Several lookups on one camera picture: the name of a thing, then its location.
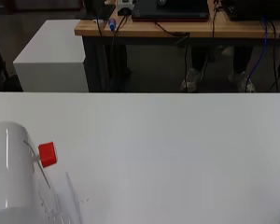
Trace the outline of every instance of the computer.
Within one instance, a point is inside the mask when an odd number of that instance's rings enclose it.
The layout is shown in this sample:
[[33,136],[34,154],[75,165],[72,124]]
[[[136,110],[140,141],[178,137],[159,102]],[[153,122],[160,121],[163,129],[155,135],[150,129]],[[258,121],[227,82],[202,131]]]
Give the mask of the computer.
[[231,21],[280,20],[280,0],[222,0]]
[[207,0],[138,0],[133,21],[208,21]]
[[108,21],[116,6],[105,4],[105,0],[83,0],[84,9],[76,17],[82,20],[103,20]]

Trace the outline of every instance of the sneaker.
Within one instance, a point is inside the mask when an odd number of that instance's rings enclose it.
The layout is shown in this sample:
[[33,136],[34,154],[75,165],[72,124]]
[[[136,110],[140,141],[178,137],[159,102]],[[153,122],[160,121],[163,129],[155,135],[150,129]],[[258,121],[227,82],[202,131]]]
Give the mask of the sneaker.
[[[237,74],[232,72],[229,75],[229,81],[235,85],[237,85],[238,92],[245,92],[245,84],[248,79],[248,75],[244,72],[241,74]],[[248,85],[246,86],[246,92],[255,92],[255,87],[251,80],[248,81]]]
[[190,68],[186,80],[187,86],[185,80],[183,80],[180,90],[185,91],[188,89],[188,92],[194,92],[197,89],[197,83],[203,80],[203,72],[198,72],[197,70]]

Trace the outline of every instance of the white box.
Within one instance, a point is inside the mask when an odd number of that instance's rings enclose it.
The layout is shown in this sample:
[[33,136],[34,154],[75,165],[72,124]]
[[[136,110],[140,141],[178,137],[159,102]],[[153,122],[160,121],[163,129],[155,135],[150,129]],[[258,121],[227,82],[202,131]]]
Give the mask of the white box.
[[46,21],[13,62],[24,91],[88,92],[79,20]]

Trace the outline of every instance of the wire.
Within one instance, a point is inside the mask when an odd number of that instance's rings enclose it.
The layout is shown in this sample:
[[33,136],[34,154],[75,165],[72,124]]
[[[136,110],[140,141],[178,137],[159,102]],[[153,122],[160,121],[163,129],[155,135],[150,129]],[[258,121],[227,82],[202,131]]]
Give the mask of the wire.
[[155,21],[155,24],[160,27],[166,34],[168,35],[173,35],[173,36],[177,36],[177,37],[188,37],[189,36],[189,33],[188,32],[170,32],[170,31],[167,31],[165,28],[163,28],[161,25],[159,25],[156,21]]
[[[168,35],[173,35],[176,37],[181,37],[179,40],[177,40],[175,42],[175,44],[179,44],[180,42],[182,42],[183,40],[189,40],[189,33],[178,33],[178,32],[170,32],[167,31],[165,28],[163,28],[160,24],[158,24],[155,21],[155,24],[160,27],[166,34]],[[188,49],[189,49],[189,45],[186,42],[186,51],[185,51],[185,84],[186,84],[186,91],[188,92],[188,83],[187,83],[187,74],[188,74],[188,61],[187,61],[187,56],[188,56]]]
[[187,60],[187,56],[188,56],[188,48],[189,45],[186,45],[186,51],[185,51],[185,84],[186,84],[186,91],[188,92],[188,83],[187,83],[187,74],[188,74],[188,60]]
[[215,15],[214,15],[214,18],[213,18],[213,38],[215,38],[215,19],[216,19],[216,15],[217,15],[217,9],[216,9],[216,6],[215,6]]
[[255,64],[254,68],[252,69],[250,75],[248,76],[248,79],[246,80],[245,83],[245,92],[246,92],[246,87],[248,86],[248,83],[250,81],[250,79],[252,78],[254,72],[256,71],[256,69],[259,66],[259,63],[261,61],[261,59],[263,58],[266,49],[267,49],[267,45],[268,45],[268,22],[264,19],[264,28],[265,28],[265,39],[264,39],[264,44],[263,44],[263,48],[262,48],[262,53],[260,54],[259,60],[257,61],[257,63]]
[[276,91],[279,92],[279,86],[278,86],[278,77],[277,77],[277,71],[276,71],[276,28],[272,21],[269,21],[269,23],[273,27],[273,75],[274,75],[274,82],[276,84]]
[[119,26],[118,28],[115,30],[114,34],[113,34],[113,37],[112,37],[112,43],[111,43],[111,50],[110,50],[110,62],[111,62],[111,69],[112,71],[114,72],[114,74],[116,74],[116,69],[114,67],[114,56],[113,56],[113,52],[114,52],[114,40],[115,40],[115,37],[117,35],[117,33],[119,32],[119,29],[122,28],[126,23],[127,23],[127,20],[129,18],[129,15],[124,15],[122,20],[120,21],[119,23]]
[[97,15],[95,15],[95,19],[96,19],[97,28],[100,32],[100,36],[102,36],[102,31],[101,31],[101,27],[100,27],[100,23],[99,23],[99,18],[97,17]]
[[[214,14],[214,18],[213,18],[213,38],[215,38],[215,20],[216,20],[217,13],[219,12],[219,8],[217,8],[218,1],[215,1],[214,4],[215,4],[215,9],[214,9],[215,14]],[[208,56],[206,58],[206,63],[205,63],[204,69],[203,69],[203,79],[204,79],[204,75],[205,75],[205,72],[206,72],[206,69],[208,66],[209,58],[210,58],[210,53],[208,53]]]

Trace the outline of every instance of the red lid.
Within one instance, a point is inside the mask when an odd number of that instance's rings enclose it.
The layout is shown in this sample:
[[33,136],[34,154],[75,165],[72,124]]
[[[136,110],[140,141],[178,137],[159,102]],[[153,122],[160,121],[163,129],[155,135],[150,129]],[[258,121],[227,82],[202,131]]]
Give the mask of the red lid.
[[38,150],[39,158],[44,168],[57,163],[57,154],[53,142],[39,145]]

